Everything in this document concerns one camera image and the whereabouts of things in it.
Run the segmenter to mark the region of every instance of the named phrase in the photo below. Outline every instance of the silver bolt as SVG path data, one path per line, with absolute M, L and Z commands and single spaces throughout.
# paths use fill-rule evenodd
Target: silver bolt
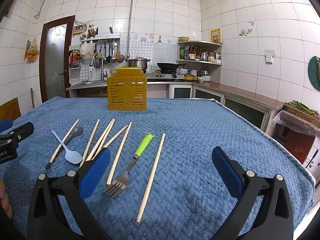
M 75 174 L 76 174 L 76 171 L 74 171 L 74 170 L 68 171 L 68 173 L 67 173 L 67 175 L 69 177 L 73 177 L 73 176 L 75 176 Z
M 276 178 L 277 178 L 277 180 L 283 180 L 283 177 L 281 174 L 277 174 Z
M 249 176 L 249 177 L 253 177 L 255 174 L 254 174 L 254 171 L 247 171 L 246 174 Z
M 45 174 L 44 173 L 41 173 L 39 176 L 38 176 L 38 179 L 40 180 L 43 180 L 45 178 Z

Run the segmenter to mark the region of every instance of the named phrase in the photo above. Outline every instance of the chopstick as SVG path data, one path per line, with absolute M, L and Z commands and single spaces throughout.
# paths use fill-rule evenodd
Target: chopstick
M 77 125 L 78 122 L 79 122 L 79 119 L 73 124 L 73 126 L 71 126 L 70 130 L 67 132 L 67 134 L 66 134 L 66 135 L 64 136 L 64 138 L 62 139 L 62 142 L 65 142 L 65 140 L 68 138 L 69 134 L 72 132 L 73 128 Z M 50 164 L 53 163 L 53 161 L 54 161 L 55 157 L 57 156 L 57 154 L 58 154 L 58 152 L 59 152 L 59 150 L 60 150 L 61 147 L 62 147 L 62 145 L 59 144 L 58 147 L 57 147 L 57 149 L 56 149 L 55 152 L 53 153 L 52 157 L 50 158 L 50 161 L 49 161 Z
M 126 125 L 125 127 L 123 127 L 119 132 L 117 132 L 104 146 L 103 148 L 107 148 L 119 135 L 120 133 L 122 133 L 126 128 L 128 127 L 128 125 Z M 92 160 L 98 155 L 99 152 L 96 152 L 95 156 L 92 158 Z
M 101 141 L 103 140 L 103 138 L 104 138 L 105 134 L 107 133 L 107 131 L 108 131 L 108 129 L 109 129 L 109 127 L 110 127 L 110 125 L 111 125 L 111 123 L 112 123 L 113 120 L 114 120 L 114 119 L 112 119 L 112 120 L 110 121 L 110 123 L 108 124 L 108 126 L 106 127 L 106 129 L 103 131 L 103 133 L 102 133 L 102 135 L 100 136 L 99 140 L 97 141 L 96 145 L 95 145 L 94 148 L 91 150 L 89 156 L 88 156 L 87 159 L 85 160 L 86 162 L 87 162 L 87 161 L 90 161 L 90 160 L 92 159 L 92 156 L 95 154 L 97 148 L 99 147 Z
M 117 152 L 117 154 L 116 154 L 115 160 L 113 161 L 113 164 L 112 164 L 112 167 L 111 167 L 111 171 L 110 171 L 110 173 L 109 173 L 109 177 L 108 177 L 108 180 L 107 180 L 107 185 L 110 185 L 110 184 L 111 184 L 112 176 L 113 176 L 113 174 L 115 173 L 115 169 L 116 169 L 116 166 L 117 166 L 119 157 L 120 157 L 120 153 L 121 153 L 121 151 L 122 151 L 122 148 L 123 148 L 125 139 L 126 139 L 127 136 L 128 136 L 128 133 L 129 133 L 131 124 L 132 124 L 132 123 L 129 123 L 129 126 L 128 126 L 127 130 L 125 131 L 125 134 L 124 134 L 124 136 L 123 136 L 123 139 L 122 139 L 121 144 L 120 144 L 120 147 L 119 147 L 119 150 L 118 150 L 118 152 Z
M 102 149 L 103 144 L 104 144 L 104 142 L 106 141 L 106 139 L 107 139 L 107 137 L 108 137 L 108 134 L 110 133 L 111 128 L 112 128 L 112 126 L 113 126 L 113 124 L 114 124 L 114 123 L 115 123 L 115 121 L 113 121 L 113 122 L 111 123 L 111 125 L 110 125 L 110 127 L 109 127 L 108 131 L 106 132 L 106 134 L 105 134 L 105 136 L 104 136 L 103 140 L 101 141 L 101 143 L 100 143 L 100 145 L 99 145 L 99 148 L 98 148 L 97 152 L 100 152 L 100 150 Z
M 156 159 L 155 159 L 155 162 L 153 163 L 152 171 L 151 171 L 151 174 L 150 174 L 150 177 L 149 177 L 149 182 L 148 182 L 146 191 L 144 193 L 141 206 L 139 208 L 139 212 L 138 212 L 138 216 L 137 216 L 137 220 L 136 220 L 136 222 L 138 222 L 138 223 L 140 223 L 140 221 L 141 221 L 141 218 L 142 218 L 142 215 L 143 215 L 143 211 L 144 211 L 144 209 L 146 207 L 146 204 L 147 204 L 147 201 L 148 201 L 148 197 L 149 197 L 150 189 L 151 189 L 151 186 L 152 186 L 153 178 L 155 176 L 156 168 L 157 168 L 158 161 L 159 161 L 159 158 L 160 158 L 160 153 L 161 153 L 161 150 L 162 150 L 164 137 L 165 137 L 165 133 L 162 135 L 162 138 L 161 138 L 161 141 L 160 141 L 160 144 L 159 144 L 159 148 L 158 148 L 158 152 L 157 152 L 157 155 L 156 155 Z
M 85 158 L 87 157 L 87 153 L 88 153 L 88 151 L 89 151 L 89 148 L 90 148 L 92 139 L 93 139 L 93 137 L 94 137 L 94 134 L 95 134 L 95 132 L 96 132 L 96 129 L 97 129 L 97 127 L 98 127 L 99 122 L 100 122 L 100 119 L 97 120 L 96 125 L 94 126 L 93 131 L 92 131 L 92 133 L 91 133 L 91 135 L 90 135 L 90 138 L 89 138 L 87 147 L 85 148 L 85 151 L 84 151 L 84 154 L 83 154 L 83 157 L 82 157 L 82 162 L 80 163 L 80 167 L 81 167 L 81 166 L 84 164 L 84 162 L 85 162 Z

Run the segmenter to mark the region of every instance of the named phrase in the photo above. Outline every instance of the light blue spoon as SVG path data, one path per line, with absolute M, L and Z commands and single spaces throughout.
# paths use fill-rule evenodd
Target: light blue spoon
M 54 136 L 57 138 L 57 140 L 59 141 L 59 143 L 61 143 L 62 147 L 66 150 L 66 155 L 65 155 L 65 159 L 68 162 L 71 162 L 72 164 L 78 164 L 82 161 L 82 156 L 80 155 L 80 153 L 78 153 L 77 151 L 70 151 L 65 144 L 60 140 L 59 136 L 56 134 L 56 132 L 54 130 L 52 130 L 52 133 L 54 134 Z

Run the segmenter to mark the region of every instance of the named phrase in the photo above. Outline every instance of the blue blanket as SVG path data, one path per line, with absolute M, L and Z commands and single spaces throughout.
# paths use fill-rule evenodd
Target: blue blanket
M 212 164 L 215 146 L 221 146 L 230 159 L 259 176 L 273 178 L 282 174 L 291 198 L 295 228 L 298 226 L 311 207 L 314 184 L 302 165 L 279 144 L 215 101 L 148 99 L 147 108 L 109 111 L 105 98 L 53 98 L 17 119 L 14 128 L 27 121 L 35 127 L 33 135 L 19 144 L 18 158 L 3 164 L 0 173 L 17 229 L 26 235 L 29 202 L 37 176 L 43 172 L 50 177 L 61 176 L 75 169 L 64 159 L 65 152 L 56 158 L 50 170 L 44 167 L 58 145 L 51 130 L 62 138 L 78 118 L 84 132 L 70 142 L 69 148 L 81 154 L 97 119 L 100 124 L 90 149 L 112 118 L 116 121 L 109 138 L 132 122 L 113 178 L 124 172 L 144 133 L 155 135 L 129 172 L 129 186 L 112 198 L 102 190 L 123 137 L 119 136 L 109 147 L 109 167 L 93 195 L 85 200 L 114 240 L 210 239 L 236 204 Z M 162 133 L 166 133 L 164 146 L 139 224 L 135 220 Z M 71 227 L 79 232 L 65 200 L 61 200 Z M 250 229 L 259 206 L 257 201 L 242 232 Z

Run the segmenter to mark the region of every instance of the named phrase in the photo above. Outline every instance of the green cutting board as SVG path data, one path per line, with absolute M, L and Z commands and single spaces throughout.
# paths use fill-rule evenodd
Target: green cutting board
M 308 66 L 308 76 L 309 76 L 309 80 L 310 83 L 313 85 L 313 87 L 320 91 L 320 83 L 319 83 L 319 79 L 318 79 L 318 65 L 317 65 L 317 57 L 314 56 L 310 62 L 309 62 L 309 66 Z

